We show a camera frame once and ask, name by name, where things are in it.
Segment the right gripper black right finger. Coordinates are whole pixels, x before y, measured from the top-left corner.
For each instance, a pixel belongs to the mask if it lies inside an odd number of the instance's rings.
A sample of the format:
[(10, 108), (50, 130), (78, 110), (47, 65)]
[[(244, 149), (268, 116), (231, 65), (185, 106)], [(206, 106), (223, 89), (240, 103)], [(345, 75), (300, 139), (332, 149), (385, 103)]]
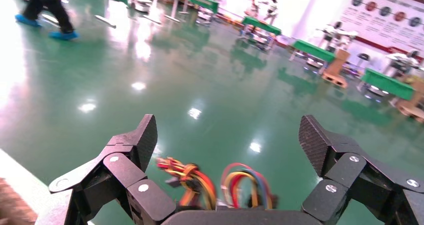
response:
[(424, 222), (424, 182), (368, 155), (351, 137), (324, 129), (312, 115), (300, 120), (298, 141), (320, 182), (301, 210), (335, 225), (350, 201), (386, 225)]

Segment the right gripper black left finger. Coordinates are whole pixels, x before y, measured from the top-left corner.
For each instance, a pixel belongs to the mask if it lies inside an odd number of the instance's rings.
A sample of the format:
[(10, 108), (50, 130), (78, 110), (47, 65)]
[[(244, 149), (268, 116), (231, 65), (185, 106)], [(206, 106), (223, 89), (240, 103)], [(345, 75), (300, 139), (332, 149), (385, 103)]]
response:
[(50, 203), (36, 224), (86, 225), (111, 201), (137, 225), (162, 224), (176, 203), (146, 174), (157, 140), (152, 114), (135, 130), (114, 135), (99, 155), (50, 183)]

